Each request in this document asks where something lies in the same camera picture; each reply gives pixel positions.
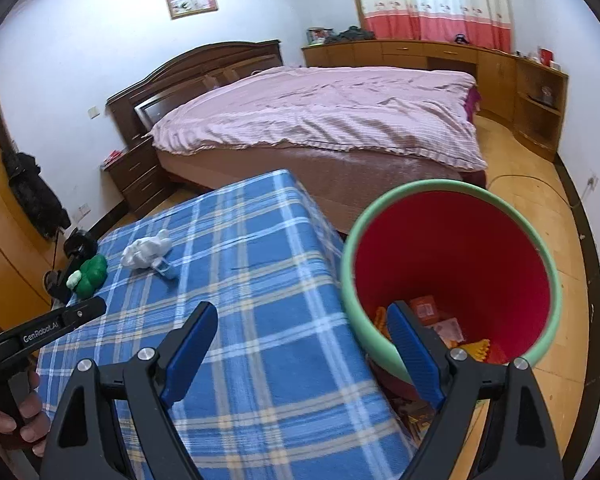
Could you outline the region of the yellow foam fruit net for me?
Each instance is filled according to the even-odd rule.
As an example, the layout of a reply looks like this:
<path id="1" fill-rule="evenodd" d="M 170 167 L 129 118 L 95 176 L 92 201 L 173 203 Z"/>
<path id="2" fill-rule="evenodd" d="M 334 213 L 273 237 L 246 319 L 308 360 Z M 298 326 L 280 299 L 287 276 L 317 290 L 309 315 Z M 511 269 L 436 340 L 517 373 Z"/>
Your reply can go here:
<path id="1" fill-rule="evenodd" d="M 468 342 L 468 344 L 462 344 L 460 349 L 465 350 L 475 361 L 486 362 L 490 352 L 490 340 L 481 339 L 475 342 Z"/>

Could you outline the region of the orange paper packet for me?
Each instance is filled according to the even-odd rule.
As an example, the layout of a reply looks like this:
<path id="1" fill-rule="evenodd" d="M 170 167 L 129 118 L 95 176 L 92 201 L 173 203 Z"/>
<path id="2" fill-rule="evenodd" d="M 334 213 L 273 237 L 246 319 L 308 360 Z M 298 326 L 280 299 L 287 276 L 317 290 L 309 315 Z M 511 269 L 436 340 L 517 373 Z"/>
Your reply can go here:
<path id="1" fill-rule="evenodd" d="M 429 326 L 440 321 L 440 313 L 433 296 L 412 299 L 408 305 L 422 325 Z"/>

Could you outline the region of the orange wooden wardrobe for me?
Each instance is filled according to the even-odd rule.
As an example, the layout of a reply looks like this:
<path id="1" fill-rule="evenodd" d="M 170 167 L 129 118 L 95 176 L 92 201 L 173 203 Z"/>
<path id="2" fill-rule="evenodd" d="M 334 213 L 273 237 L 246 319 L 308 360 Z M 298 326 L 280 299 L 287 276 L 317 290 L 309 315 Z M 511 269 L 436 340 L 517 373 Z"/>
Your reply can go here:
<path id="1" fill-rule="evenodd" d="M 8 186 L 0 154 L 0 327 L 8 330 L 50 310 L 44 274 L 66 265 L 61 242 L 32 226 Z"/>

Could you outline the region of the green plush toy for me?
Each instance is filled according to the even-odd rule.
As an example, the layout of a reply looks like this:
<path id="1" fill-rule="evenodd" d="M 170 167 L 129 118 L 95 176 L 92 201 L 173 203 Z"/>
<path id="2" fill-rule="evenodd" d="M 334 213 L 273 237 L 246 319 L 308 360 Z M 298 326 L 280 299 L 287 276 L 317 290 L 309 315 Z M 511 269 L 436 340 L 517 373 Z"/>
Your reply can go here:
<path id="1" fill-rule="evenodd" d="M 66 285 L 79 300 L 85 300 L 91 298 L 102 287 L 107 275 L 107 259 L 103 255 L 97 254 L 82 263 L 82 266 L 73 274 L 70 274 Z"/>

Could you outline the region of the black jacket hanging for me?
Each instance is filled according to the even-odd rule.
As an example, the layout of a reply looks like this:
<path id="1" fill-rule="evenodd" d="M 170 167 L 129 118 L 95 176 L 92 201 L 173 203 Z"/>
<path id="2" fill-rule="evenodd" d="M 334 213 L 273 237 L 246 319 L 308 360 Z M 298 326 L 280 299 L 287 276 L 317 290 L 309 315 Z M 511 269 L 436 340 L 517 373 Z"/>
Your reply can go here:
<path id="1" fill-rule="evenodd" d="M 59 230 L 71 226 L 68 212 L 41 178 L 41 168 L 32 155 L 3 152 L 2 161 L 12 194 L 42 237 L 50 240 Z"/>

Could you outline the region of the white cloth sock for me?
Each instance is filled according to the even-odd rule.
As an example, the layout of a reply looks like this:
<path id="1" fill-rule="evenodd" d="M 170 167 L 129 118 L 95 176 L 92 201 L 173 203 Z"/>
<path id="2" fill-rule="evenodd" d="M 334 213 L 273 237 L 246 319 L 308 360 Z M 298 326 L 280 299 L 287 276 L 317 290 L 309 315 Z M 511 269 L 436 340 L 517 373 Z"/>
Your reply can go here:
<path id="1" fill-rule="evenodd" d="M 148 269 L 163 259 L 172 248 L 169 231 L 160 230 L 154 236 L 146 236 L 134 240 L 123 249 L 121 265 L 125 269 Z"/>

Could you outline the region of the light blue plastic scoop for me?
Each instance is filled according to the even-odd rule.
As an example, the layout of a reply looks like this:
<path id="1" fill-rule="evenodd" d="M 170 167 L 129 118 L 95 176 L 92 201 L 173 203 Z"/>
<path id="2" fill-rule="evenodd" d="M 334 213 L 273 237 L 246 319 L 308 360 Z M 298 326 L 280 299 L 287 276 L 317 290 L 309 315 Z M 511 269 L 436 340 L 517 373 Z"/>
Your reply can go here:
<path id="1" fill-rule="evenodd" d="M 165 258 L 157 258 L 151 263 L 151 267 L 165 280 L 175 280 L 178 277 L 178 270 Z"/>

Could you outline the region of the blue plaid table cloth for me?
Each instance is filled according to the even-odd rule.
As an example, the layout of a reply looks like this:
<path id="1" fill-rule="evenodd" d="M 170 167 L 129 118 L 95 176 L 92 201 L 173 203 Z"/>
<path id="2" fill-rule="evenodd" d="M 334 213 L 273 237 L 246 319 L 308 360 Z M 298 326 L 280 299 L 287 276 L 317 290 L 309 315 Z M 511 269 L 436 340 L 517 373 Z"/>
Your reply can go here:
<path id="1" fill-rule="evenodd" d="M 125 269 L 123 249 L 160 230 L 178 270 Z M 54 414 L 77 362 L 155 347 L 201 301 L 214 341 L 171 417 L 207 479 L 396 479 L 415 448 L 340 302 L 342 241 L 302 184 L 277 170 L 110 233 L 106 313 L 44 347 L 38 392 Z"/>

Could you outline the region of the red bin green rim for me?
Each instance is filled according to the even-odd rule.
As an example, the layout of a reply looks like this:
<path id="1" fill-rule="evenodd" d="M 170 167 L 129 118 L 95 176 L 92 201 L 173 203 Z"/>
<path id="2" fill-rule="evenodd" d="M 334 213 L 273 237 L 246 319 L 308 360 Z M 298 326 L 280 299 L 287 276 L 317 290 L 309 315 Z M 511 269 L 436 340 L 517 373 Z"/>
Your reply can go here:
<path id="1" fill-rule="evenodd" d="M 422 180 L 381 195 L 355 220 L 340 266 L 344 312 L 390 404 L 415 440 L 434 410 L 414 387 L 376 310 L 433 296 L 458 344 L 490 340 L 486 362 L 538 364 L 562 314 L 550 251 L 513 206 L 478 186 Z"/>

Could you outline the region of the dark wooden nightstand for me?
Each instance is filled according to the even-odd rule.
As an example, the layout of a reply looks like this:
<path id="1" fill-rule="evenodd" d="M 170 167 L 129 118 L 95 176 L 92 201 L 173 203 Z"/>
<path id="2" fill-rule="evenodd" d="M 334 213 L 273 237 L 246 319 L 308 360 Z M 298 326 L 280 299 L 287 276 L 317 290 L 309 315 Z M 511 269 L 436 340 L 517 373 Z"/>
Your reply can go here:
<path id="1" fill-rule="evenodd" d="M 147 216 L 175 191 L 159 162 L 151 136 L 121 152 L 102 167 L 137 219 Z"/>

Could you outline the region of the dark wooden headboard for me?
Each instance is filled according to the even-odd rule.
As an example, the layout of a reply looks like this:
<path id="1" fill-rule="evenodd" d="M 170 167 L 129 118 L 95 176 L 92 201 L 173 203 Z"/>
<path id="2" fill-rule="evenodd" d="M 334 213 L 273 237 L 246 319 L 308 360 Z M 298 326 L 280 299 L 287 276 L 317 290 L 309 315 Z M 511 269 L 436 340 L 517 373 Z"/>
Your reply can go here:
<path id="1" fill-rule="evenodd" d="M 196 47 L 164 63 L 106 103 L 125 144 L 132 148 L 166 113 L 252 70 L 281 66 L 280 41 L 224 41 Z"/>

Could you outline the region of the brown bed base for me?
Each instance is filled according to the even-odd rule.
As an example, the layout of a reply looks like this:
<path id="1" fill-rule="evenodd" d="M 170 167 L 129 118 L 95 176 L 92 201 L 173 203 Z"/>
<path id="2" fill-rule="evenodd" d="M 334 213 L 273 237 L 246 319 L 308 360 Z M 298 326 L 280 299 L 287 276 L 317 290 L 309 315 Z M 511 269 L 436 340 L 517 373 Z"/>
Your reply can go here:
<path id="1" fill-rule="evenodd" d="M 157 152 L 168 174 L 216 190 L 266 172 L 286 169 L 304 186 L 329 222 L 347 233 L 376 198 L 418 180 L 460 180 L 483 188 L 483 170 L 455 170 L 417 157 L 368 151 L 334 152 L 315 148 L 246 148 L 193 155 Z"/>

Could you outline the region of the pink bed quilt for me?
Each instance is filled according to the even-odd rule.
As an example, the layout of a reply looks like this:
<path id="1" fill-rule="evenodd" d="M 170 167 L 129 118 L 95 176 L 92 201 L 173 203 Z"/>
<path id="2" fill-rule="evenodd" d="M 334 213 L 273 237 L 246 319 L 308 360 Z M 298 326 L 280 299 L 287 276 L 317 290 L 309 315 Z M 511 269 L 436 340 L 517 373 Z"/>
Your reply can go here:
<path id="1" fill-rule="evenodd" d="M 278 66 L 210 90 L 151 128 L 173 155 L 216 148 L 316 148 L 486 169 L 466 102 L 476 81 L 449 70 Z"/>

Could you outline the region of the wooden corner shelf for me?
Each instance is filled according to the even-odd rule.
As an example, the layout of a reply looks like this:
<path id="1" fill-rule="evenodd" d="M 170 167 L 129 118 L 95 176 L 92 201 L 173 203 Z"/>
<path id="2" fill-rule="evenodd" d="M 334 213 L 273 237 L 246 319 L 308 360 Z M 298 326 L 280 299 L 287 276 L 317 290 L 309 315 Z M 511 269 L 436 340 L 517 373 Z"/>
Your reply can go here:
<path id="1" fill-rule="evenodd" d="M 568 75 L 528 58 L 517 58 L 516 70 L 514 137 L 554 162 L 566 114 Z"/>

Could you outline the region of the floral red white curtain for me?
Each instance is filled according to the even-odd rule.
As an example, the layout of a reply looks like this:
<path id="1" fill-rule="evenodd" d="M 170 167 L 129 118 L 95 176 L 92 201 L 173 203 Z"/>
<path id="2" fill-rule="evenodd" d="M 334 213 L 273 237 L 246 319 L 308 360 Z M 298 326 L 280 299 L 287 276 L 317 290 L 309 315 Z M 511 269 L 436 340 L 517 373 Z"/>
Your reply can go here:
<path id="1" fill-rule="evenodd" d="M 508 0 L 360 0 L 364 24 L 378 39 L 453 42 L 512 50 Z"/>

